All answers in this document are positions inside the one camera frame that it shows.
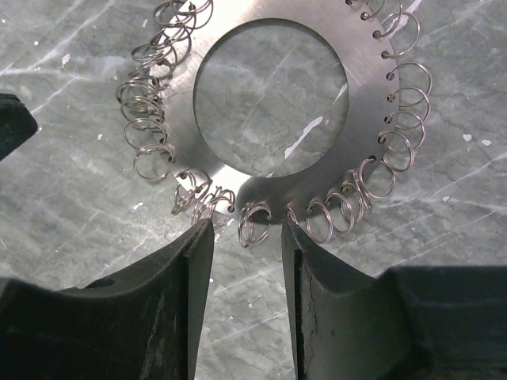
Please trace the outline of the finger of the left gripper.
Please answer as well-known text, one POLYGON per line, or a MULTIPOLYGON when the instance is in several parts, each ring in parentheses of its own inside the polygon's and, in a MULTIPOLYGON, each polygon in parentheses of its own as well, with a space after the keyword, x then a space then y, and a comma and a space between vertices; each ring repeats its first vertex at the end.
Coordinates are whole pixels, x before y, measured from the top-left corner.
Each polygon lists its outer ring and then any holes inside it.
POLYGON ((38 124, 25 104, 14 94, 1 94, 1 159, 13 153, 38 131, 38 124))

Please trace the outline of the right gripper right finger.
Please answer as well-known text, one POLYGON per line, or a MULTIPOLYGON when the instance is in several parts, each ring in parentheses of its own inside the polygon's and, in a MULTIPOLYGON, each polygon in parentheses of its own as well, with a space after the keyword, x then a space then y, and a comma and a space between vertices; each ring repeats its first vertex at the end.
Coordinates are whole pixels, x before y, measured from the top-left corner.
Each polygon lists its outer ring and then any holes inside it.
POLYGON ((505 378, 505 267, 405 266, 372 277, 293 222, 281 243, 298 379, 505 378))

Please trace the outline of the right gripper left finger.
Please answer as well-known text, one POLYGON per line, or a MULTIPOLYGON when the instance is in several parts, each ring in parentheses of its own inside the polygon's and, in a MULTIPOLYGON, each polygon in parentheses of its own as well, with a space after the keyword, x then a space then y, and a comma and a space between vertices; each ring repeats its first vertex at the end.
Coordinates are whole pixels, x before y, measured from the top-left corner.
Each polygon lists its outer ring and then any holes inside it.
POLYGON ((204 219, 83 288, 2 279, 2 378, 194 378, 213 253, 204 219))

